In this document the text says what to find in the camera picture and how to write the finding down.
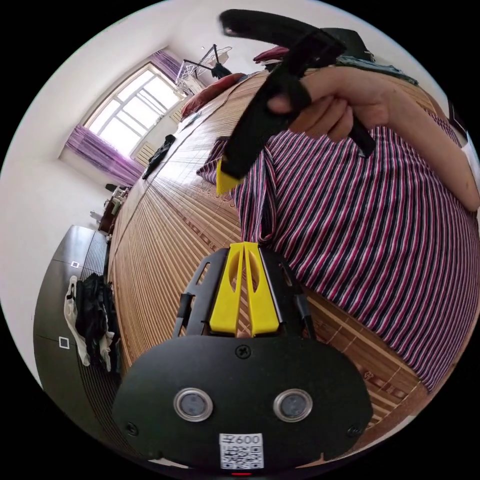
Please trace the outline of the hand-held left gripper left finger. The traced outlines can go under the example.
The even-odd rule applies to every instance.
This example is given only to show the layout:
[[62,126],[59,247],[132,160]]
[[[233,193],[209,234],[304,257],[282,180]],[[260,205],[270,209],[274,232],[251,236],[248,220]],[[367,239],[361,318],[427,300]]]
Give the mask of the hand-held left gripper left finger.
[[232,243],[227,251],[209,319],[214,334],[235,336],[241,303],[244,244]]

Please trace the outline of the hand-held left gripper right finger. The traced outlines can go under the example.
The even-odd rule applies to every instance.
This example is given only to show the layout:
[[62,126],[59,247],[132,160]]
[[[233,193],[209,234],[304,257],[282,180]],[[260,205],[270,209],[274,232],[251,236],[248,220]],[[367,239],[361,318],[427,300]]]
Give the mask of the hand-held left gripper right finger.
[[251,334],[275,334],[280,324],[258,244],[244,243],[244,260]]

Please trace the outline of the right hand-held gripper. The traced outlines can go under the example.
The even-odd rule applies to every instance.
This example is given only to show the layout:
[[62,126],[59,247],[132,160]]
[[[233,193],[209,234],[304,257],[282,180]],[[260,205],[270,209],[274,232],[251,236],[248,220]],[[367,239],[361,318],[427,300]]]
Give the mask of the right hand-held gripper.
[[301,79],[312,64],[333,65],[346,45],[322,29],[233,30],[242,38],[288,50],[266,78],[238,120],[216,167],[216,194],[227,194],[243,183],[267,141],[285,131],[312,99]]

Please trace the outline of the person's right hand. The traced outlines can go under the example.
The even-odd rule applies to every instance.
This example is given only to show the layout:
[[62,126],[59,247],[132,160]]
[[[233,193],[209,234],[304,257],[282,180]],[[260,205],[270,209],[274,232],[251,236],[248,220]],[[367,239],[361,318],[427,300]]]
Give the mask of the person's right hand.
[[329,66],[304,77],[301,83],[311,104],[289,127],[294,133],[315,139],[327,136],[338,143],[348,137],[354,117],[368,130],[377,126],[396,128],[400,124],[401,93],[373,73]]

